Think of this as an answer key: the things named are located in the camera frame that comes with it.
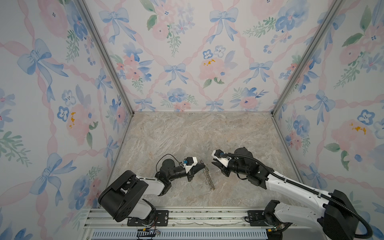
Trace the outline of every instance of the black mounting plate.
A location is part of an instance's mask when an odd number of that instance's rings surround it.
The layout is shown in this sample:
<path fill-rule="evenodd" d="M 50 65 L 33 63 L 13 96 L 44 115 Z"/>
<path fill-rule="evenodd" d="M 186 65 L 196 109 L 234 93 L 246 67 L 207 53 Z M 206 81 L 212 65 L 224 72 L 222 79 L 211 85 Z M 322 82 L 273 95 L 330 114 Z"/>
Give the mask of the black mounting plate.
<path fill-rule="evenodd" d="M 251 227 L 263 227 L 269 226 L 265 223 L 265 217 L 263 216 L 263 210 L 248 210 L 248 219 Z"/>
<path fill-rule="evenodd" d="M 168 210 L 156 210 L 155 218 L 157 227 L 166 227 L 168 225 Z M 136 217 L 128 217 L 127 226 L 129 227 L 143 227 L 142 220 Z"/>

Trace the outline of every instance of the marble floor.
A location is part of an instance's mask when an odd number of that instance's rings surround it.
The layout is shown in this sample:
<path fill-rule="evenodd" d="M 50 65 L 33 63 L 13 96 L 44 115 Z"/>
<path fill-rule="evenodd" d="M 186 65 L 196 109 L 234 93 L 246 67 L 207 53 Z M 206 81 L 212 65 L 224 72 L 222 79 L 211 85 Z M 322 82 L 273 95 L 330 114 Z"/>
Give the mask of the marble floor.
<path fill-rule="evenodd" d="M 207 163 L 216 189 L 210 190 L 200 171 L 191 182 L 187 178 L 172 181 L 164 196 L 147 196 L 154 206 L 265 207 L 270 200 L 295 205 L 290 198 L 242 181 L 234 173 L 225 177 L 211 163 L 213 150 L 233 153 L 239 147 L 246 147 L 265 165 L 297 180 L 269 113 L 157 112 L 135 113 L 110 183 L 126 170 L 153 177 L 157 161 L 170 153 L 179 161 L 197 157 Z"/>

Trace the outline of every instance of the metal corner post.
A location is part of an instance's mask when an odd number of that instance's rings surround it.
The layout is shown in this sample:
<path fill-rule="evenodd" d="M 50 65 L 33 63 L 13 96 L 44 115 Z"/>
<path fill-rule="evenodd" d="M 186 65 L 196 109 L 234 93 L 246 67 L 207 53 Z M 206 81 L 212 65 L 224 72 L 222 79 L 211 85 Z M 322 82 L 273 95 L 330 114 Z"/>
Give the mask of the metal corner post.
<path fill-rule="evenodd" d="M 285 86 L 283 92 L 281 93 L 279 99 L 277 100 L 277 103 L 273 107 L 272 115 L 274 117 L 278 113 L 278 110 L 283 106 L 285 99 L 288 97 L 292 88 L 295 86 L 297 79 L 300 77 L 305 66 L 307 65 L 307 63 L 311 59 L 312 55 L 316 51 L 318 45 L 320 44 L 320 41 L 322 40 L 323 36 L 326 34 L 326 31 L 328 31 L 328 29 L 331 27 L 334 19 L 337 16 L 337 13 L 339 12 L 339 10 L 340 10 L 340 8 L 344 2 L 345 2 L 345 0 L 334 0 L 333 1 L 327 14 L 324 17 L 322 24 L 317 29 L 316 33 L 313 36 L 311 43 L 309 44 L 309 46 L 305 50 L 303 57 L 301 58 L 299 64 L 297 65 L 296 70 L 293 72 L 291 79 L 288 81 L 288 84 Z"/>
<path fill-rule="evenodd" d="M 81 17 L 83 18 L 89 32 L 92 35 L 92 38 L 94 39 L 95 45 L 97 49 L 99 50 L 99 53 L 102 57 L 102 59 L 106 63 L 106 68 L 108 69 L 109 74 L 111 75 L 112 81 L 116 86 L 116 89 L 121 96 L 122 102 L 124 103 L 125 107 L 129 111 L 129 115 L 133 116 L 133 109 L 129 104 L 128 97 L 125 94 L 124 88 L 121 85 L 121 82 L 119 81 L 119 77 L 117 75 L 117 72 L 115 68 L 113 67 L 113 63 L 111 59 L 109 58 L 107 49 L 105 48 L 104 43 L 101 40 L 101 35 L 99 31 L 96 28 L 96 25 L 94 24 L 94 20 L 89 13 L 89 9 L 87 4 L 85 3 L 85 0 L 74 0 L 74 3 L 76 4 L 76 7 L 78 8 Z"/>

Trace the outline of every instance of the floral wallpaper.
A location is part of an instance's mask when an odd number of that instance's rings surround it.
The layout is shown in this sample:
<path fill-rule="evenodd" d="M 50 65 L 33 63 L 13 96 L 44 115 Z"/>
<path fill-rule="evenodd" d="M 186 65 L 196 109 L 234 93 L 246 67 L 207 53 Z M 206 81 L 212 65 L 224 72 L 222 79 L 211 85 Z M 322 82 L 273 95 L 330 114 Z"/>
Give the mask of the floral wallpaper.
<path fill-rule="evenodd" d="M 332 0 L 86 3 L 134 111 L 270 111 Z"/>
<path fill-rule="evenodd" d="M 346 1 L 276 115 L 306 184 L 347 194 L 373 239 L 384 239 L 383 8 Z"/>
<path fill-rule="evenodd" d="M 0 21 L 0 240 L 77 239 L 129 115 L 72 1 L 5 1 Z"/>

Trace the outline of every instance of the corrugated black cable conduit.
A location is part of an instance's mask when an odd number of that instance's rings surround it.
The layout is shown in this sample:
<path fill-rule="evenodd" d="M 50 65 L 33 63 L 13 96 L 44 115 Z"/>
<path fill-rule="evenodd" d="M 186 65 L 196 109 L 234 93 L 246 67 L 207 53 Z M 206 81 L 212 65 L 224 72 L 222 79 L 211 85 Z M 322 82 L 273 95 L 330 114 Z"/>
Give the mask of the corrugated black cable conduit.
<path fill-rule="evenodd" d="M 220 157 L 242 157 L 242 158 L 248 158 L 248 159 L 251 159 L 251 160 L 254 160 L 255 162 L 257 162 L 260 166 L 262 166 L 264 169 L 266 169 L 268 171 L 269 174 L 271 174 L 272 176 L 274 177 L 277 177 L 278 179 L 280 180 L 285 180 L 284 177 L 280 176 L 280 175 L 277 175 L 276 173 L 274 173 L 273 171 L 269 170 L 266 165 L 264 165 L 264 163 L 260 162 L 259 160 L 257 160 L 256 158 L 254 157 L 249 157 L 249 156 L 246 156 L 246 155 L 240 155 L 240 154 L 232 154 L 232 153 L 225 153 L 225 154 L 221 154 Z M 287 183 L 290 183 L 292 185 L 295 185 L 299 188 L 302 188 L 308 192 L 311 192 L 313 194 L 316 194 L 316 195 L 319 195 L 319 192 L 316 191 L 316 190 L 313 190 L 305 185 L 302 185 L 302 184 L 299 184 L 297 182 L 294 182 L 294 181 L 291 181 L 289 179 L 286 180 Z M 338 205 L 339 207 L 343 208 L 345 211 L 349 212 L 350 214 L 352 214 L 353 216 L 355 216 L 363 225 L 364 227 L 367 229 L 367 233 L 366 234 L 355 234 L 355 238 L 361 238 L 361 239 L 368 239 L 368 238 L 371 238 L 372 235 L 373 235 L 373 231 L 372 231 L 372 228 L 370 227 L 370 225 L 367 223 L 367 221 L 365 221 L 364 218 L 362 218 L 359 214 L 357 214 L 354 210 L 350 209 L 349 207 L 345 206 L 344 204 L 330 198 L 329 196 L 327 195 L 324 195 L 324 194 L 321 194 L 320 197 L 322 198 L 325 198 L 326 200 Z"/>

